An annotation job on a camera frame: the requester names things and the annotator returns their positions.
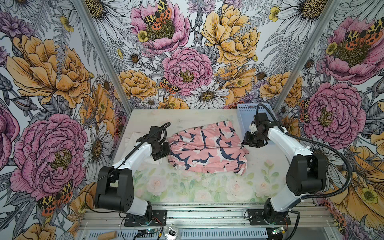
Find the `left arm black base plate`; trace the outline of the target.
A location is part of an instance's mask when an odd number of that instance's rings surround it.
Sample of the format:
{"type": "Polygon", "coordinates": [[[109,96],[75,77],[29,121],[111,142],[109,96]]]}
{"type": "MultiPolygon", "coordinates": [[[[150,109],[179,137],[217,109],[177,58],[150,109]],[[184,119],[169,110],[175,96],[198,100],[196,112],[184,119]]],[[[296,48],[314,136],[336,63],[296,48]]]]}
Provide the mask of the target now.
{"type": "Polygon", "coordinates": [[[165,227],[167,210],[151,210],[144,216],[128,214],[125,218],[125,227],[165,227]]]}

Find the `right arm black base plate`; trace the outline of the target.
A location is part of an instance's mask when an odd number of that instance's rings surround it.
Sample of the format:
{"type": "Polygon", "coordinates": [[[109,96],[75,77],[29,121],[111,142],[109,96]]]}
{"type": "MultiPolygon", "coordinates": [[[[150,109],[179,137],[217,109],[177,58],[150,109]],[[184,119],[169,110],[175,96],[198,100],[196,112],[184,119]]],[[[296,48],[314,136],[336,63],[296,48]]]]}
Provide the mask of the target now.
{"type": "Polygon", "coordinates": [[[244,218],[249,220],[251,226],[261,225],[284,225],[289,226],[292,224],[288,212],[275,212],[272,211],[267,215],[262,209],[248,209],[245,212],[244,218]]]}

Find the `white t-shirt with robot print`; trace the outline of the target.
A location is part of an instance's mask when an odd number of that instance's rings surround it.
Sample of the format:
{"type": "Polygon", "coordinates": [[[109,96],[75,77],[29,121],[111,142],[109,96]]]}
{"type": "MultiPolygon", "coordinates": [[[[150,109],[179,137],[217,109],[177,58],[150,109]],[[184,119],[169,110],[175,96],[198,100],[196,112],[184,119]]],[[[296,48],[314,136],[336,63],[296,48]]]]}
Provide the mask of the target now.
{"type": "Polygon", "coordinates": [[[124,157],[134,148],[136,141],[140,138],[145,136],[145,133],[139,133],[139,132],[133,132],[132,135],[128,138],[125,138],[125,153],[123,154],[124,157]]]}

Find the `pink patterned garment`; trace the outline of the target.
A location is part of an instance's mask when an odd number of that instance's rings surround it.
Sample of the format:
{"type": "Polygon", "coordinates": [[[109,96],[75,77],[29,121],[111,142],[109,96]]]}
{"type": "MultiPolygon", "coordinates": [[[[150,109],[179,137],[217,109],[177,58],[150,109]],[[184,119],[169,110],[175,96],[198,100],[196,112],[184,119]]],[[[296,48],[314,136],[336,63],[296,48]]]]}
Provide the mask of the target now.
{"type": "Polygon", "coordinates": [[[244,147],[231,121],[189,128],[168,138],[168,162],[178,170],[243,175],[248,167],[244,147]]]}

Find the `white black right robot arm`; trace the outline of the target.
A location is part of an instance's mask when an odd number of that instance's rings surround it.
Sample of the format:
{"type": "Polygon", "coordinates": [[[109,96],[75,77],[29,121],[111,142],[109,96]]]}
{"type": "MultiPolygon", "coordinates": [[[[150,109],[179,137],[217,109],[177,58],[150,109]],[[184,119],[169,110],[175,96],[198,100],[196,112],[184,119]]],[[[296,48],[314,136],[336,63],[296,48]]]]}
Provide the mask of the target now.
{"type": "Polygon", "coordinates": [[[269,141],[285,154],[290,166],[285,177],[286,186],[266,201],[262,216],[268,224],[282,224],[288,212],[304,197],[325,188],[327,161],[301,145],[296,136],[289,136],[287,130],[273,127],[270,122],[258,126],[251,124],[244,137],[244,144],[254,148],[262,148],[269,141]]]}

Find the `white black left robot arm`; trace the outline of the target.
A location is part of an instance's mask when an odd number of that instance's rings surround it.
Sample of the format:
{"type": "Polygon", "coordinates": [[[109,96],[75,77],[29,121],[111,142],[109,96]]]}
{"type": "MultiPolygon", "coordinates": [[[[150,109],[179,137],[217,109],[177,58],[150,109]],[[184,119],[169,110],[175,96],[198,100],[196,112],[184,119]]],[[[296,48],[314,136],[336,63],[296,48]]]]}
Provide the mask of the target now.
{"type": "Polygon", "coordinates": [[[94,198],[95,207],[126,213],[130,220],[140,225],[149,224],[153,218],[152,205],[135,195],[133,177],[145,160],[157,161],[170,152],[168,142],[140,142],[115,165],[101,168],[94,198]]]}

